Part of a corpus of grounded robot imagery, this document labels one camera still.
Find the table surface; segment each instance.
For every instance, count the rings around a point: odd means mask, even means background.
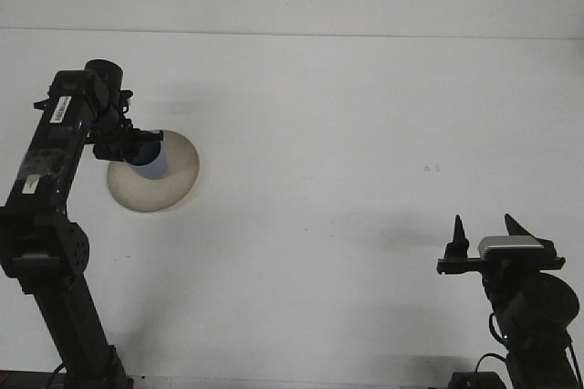
[[[78,169],[69,216],[131,374],[446,385],[498,351],[480,278],[435,270],[455,214],[470,255],[504,213],[554,240],[584,296],[582,41],[0,30],[0,52],[0,196],[32,102],[91,58],[125,70],[136,126],[201,156],[156,214],[119,206],[90,150]],[[0,296],[3,368],[53,369],[34,300]]]

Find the sticker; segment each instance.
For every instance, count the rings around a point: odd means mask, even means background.
[[[25,186],[22,187],[23,195],[33,195],[37,191],[40,174],[29,174],[25,180]]]
[[[55,108],[53,116],[51,117],[51,124],[59,124],[63,122],[63,118],[65,118],[65,112],[67,112],[67,108],[69,107],[70,102],[70,95],[64,95],[58,99],[57,107]]]

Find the black cable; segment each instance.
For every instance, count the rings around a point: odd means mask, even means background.
[[[578,360],[576,359],[576,353],[574,352],[574,345],[569,345],[569,353],[572,356],[572,362],[574,363],[574,370],[576,371],[576,376],[578,377],[578,384],[580,389],[584,389],[584,384],[582,383],[582,374],[580,373],[580,368],[578,366]]]
[[[45,385],[45,389],[49,389],[51,387],[51,385],[53,384],[53,381],[55,380],[55,377],[58,374],[58,372],[61,371],[63,368],[65,368],[65,364],[64,363],[60,364],[57,368],[55,368],[55,371],[53,371],[53,373],[51,374],[51,376],[48,377],[47,384]]]
[[[494,318],[495,314],[491,313],[489,315],[489,331],[491,332],[491,335],[495,338],[497,342],[501,343],[503,346],[506,347],[505,339],[503,339],[503,337],[501,337],[501,335],[495,330],[495,324],[493,323]]]
[[[476,366],[474,367],[474,389],[477,389],[477,379],[478,379],[478,367],[481,365],[481,362],[486,359],[487,357],[493,357],[494,359],[500,360],[503,363],[506,363],[505,357],[499,354],[495,354],[494,352],[488,352],[487,354],[483,354],[483,356],[478,359]]]

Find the barcode label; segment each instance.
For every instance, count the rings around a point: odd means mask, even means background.
[[[23,195],[33,195],[37,191],[40,174],[30,174],[25,180],[25,186],[22,187]]]
[[[67,108],[69,107],[69,103],[71,102],[70,95],[64,95],[60,99],[58,99],[57,107],[53,112],[53,116],[51,117],[51,124],[60,124],[63,122],[63,118],[65,118],[65,112],[67,112]]]

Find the robotic arm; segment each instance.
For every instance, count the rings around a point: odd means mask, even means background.
[[[456,217],[453,242],[438,260],[438,272],[460,274],[480,272],[483,286],[501,334],[495,338],[508,350],[506,366],[516,389],[577,389],[577,380],[568,362],[571,349],[567,327],[578,315],[576,293],[561,279],[540,270],[558,270],[566,259],[559,258],[553,242],[533,237],[506,215],[509,236],[486,237],[479,244],[479,258],[468,258],[469,242],[463,222]],[[492,373],[454,373],[449,387],[467,387],[481,376],[493,384]]]
[[[132,387],[110,346],[84,271],[88,238],[67,217],[66,202],[86,143],[98,159],[143,161],[162,133],[141,131],[124,114],[129,90],[122,70],[106,60],[59,71],[4,207],[0,207],[0,263],[32,294],[67,368],[66,389]]]

